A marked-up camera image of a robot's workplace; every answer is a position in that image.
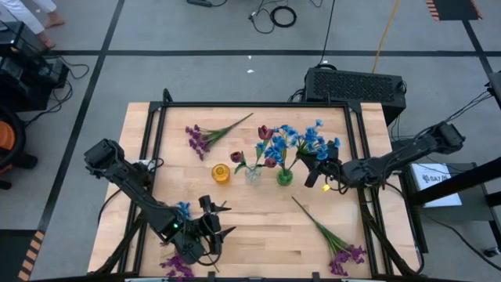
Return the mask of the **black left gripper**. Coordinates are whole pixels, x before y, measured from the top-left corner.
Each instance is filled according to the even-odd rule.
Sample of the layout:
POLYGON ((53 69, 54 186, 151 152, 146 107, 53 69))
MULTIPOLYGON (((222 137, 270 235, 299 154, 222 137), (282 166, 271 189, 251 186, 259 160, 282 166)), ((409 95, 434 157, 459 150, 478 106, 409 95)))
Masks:
POLYGON ((222 231, 219 212, 231 208, 217 206, 209 195, 199 199, 203 214, 198 219, 189 219, 186 209, 180 208, 181 247, 180 255, 188 264, 198 263, 202 266, 213 266, 222 255, 223 239, 236 227, 222 231))

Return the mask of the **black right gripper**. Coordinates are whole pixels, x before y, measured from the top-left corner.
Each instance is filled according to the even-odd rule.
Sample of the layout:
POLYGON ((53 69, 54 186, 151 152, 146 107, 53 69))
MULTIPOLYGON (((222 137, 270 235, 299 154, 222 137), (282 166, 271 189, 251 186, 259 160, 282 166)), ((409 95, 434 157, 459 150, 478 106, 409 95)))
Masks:
POLYGON ((326 144, 327 157, 319 160, 316 155, 302 154, 301 160, 308 168, 305 180, 306 187, 313 187, 320 175, 326 177, 326 182, 337 181, 339 187, 348 187, 348 178, 342 172, 342 162, 338 159, 339 149, 334 141, 326 144))

